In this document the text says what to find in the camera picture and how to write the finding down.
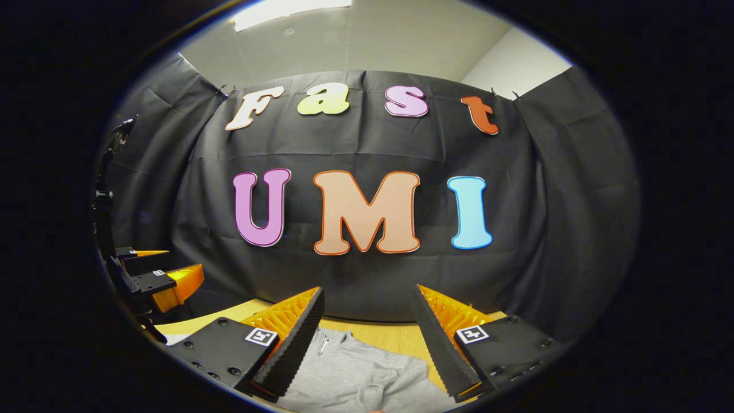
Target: purple letter u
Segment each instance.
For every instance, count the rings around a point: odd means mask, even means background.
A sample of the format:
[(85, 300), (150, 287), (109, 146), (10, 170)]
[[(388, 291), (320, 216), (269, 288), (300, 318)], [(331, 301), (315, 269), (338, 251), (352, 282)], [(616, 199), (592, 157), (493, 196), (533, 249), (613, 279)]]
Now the purple letter u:
[(252, 187), (258, 181), (254, 173), (240, 173), (234, 177), (234, 218), (239, 234), (245, 241), (258, 247), (274, 245), (283, 236), (283, 202), (286, 182), (291, 180), (291, 171), (271, 169), (263, 180), (268, 184), (268, 224), (265, 228), (252, 221)]

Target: black fabric curtain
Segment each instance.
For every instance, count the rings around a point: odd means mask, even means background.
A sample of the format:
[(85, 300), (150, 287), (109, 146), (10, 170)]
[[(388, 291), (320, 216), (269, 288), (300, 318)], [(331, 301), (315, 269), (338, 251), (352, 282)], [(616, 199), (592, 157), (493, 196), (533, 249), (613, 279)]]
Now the black fabric curtain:
[[(338, 115), (300, 115), (306, 90), (349, 86)], [(205, 283), (179, 317), (204, 315), (250, 298), (280, 301), (316, 285), (326, 314), (413, 321), (410, 292), (422, 284), (482, 311), (518, 314), (559, 340), (589, 328), (616, 292), (639, 226), (639, 188), (628, 143), (605, 101), (577, 68), (521, 100), (457, 82), (379, 71), (312, 73), (237, 90), (225, 98), (178, 55), (143, 79), (120, 114), (139, 113), (109, 169), (119, 246), (170, 249), (181, 265), (203, 263)], [(247, 128), (225, 131), (242, 96), (282, 85)], [(416, 86), (429, 112), (397, 118), (385, 90)], [(465, 96), (493, 108), (497, 135), (477, 129)], [(285, 231), (272, 247), (242, 239), (233, 177), (256, 173), (252, 220), (268, 220), (263, 174), (288, 168)], [(347, 170), (370, 201), (390, 172), (416, 173), (415, 235), (421, 247), (384, 254), (375, 242), (322, 256), (321, 190), (313, 177)], [(453, 176), (478, 176), (493, 242), (459, 250)]]

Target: white wall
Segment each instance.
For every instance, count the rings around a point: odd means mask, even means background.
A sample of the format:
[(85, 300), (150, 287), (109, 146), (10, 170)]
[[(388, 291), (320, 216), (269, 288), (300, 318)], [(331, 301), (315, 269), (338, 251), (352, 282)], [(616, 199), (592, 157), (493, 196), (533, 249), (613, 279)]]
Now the white wall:
[(513, 27), (462, 80), (470, 86), (515, 99), (537, 85), (563, 73), (573, 64), (543, 42)]
[(224, 88), (226, 93), (233, 87), (244, 87), (255, 83), (237, 42), (234, 21), (223, 19), (189, 39), (181, 54), (208, 81)]

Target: light blue letter i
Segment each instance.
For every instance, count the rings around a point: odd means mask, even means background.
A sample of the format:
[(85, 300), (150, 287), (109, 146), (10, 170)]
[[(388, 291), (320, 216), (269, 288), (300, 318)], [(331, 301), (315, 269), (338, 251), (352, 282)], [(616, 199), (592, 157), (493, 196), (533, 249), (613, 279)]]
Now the light blue letter i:
[(478, 176), (455, 176), (448, 180), (448, 188), (457, 196), (459, 233), (451, 239), (455, 248), (471, 250), (492, 243), (492, 235), (484, 226), (482, 191), (487, 183)]

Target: ceiling light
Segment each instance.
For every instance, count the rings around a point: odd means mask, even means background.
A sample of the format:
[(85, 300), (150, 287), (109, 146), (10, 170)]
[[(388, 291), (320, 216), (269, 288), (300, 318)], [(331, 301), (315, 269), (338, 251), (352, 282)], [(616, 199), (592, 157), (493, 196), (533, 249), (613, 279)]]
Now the ceiling light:
[(349, 7), (352, 0), (263, 0), (234, 16), (236, 32), (260, 23), (300, 12), (334, 7)]

